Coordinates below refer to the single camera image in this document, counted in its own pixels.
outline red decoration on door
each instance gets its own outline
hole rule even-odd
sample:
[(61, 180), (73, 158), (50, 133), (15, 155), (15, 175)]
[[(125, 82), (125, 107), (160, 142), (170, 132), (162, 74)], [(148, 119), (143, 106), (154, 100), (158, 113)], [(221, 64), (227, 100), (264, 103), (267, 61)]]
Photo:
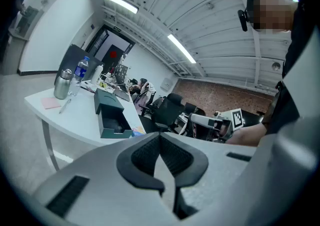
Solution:
[(110, 58), (116, 58), (117, 52), (110, 52)]

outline pink sticky note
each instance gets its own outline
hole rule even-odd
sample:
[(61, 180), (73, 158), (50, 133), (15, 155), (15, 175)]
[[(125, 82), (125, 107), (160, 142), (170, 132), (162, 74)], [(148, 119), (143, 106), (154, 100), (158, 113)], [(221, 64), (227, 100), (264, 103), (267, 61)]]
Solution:
[(42, 102), (42, 105), (45, 109), (61, 107), (61, 105), (58, 103), (58, 101), (55, 97), (42, 98), (41, 102)]

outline thermos lid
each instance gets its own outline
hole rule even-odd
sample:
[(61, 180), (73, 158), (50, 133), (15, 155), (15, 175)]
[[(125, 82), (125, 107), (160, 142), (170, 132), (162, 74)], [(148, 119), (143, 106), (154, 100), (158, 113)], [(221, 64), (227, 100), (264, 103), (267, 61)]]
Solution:
[(62, 69), (60, 76), (68, 80), (72, 76), (72, 71), (70, 69)]

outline baseboard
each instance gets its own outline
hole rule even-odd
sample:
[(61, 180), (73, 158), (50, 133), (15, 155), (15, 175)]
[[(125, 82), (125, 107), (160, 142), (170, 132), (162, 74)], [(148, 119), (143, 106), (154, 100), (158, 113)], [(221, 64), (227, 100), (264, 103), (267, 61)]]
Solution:
[(17, 73), (20, 76), (30, 76), (30, 75), (43, 75), (43, 74), (56, 74), (58, 71), (53, 70), (53, 71), (20, 71), (18, 69)]

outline ceiling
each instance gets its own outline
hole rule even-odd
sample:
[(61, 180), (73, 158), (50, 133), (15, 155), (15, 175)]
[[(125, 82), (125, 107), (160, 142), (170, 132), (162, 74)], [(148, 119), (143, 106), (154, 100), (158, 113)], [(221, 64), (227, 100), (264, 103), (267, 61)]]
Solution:
[[(126, 0), (139, 7), (133, 14), (100, 0), (104, 22), (158, 57), (183, 78), (225, 83), (274, 94), (291, 43), (290, 33), (243, 32), (237, 11), (246, 0)], [(174, 34), (197, 61), (191, 64), (168, 39)]]

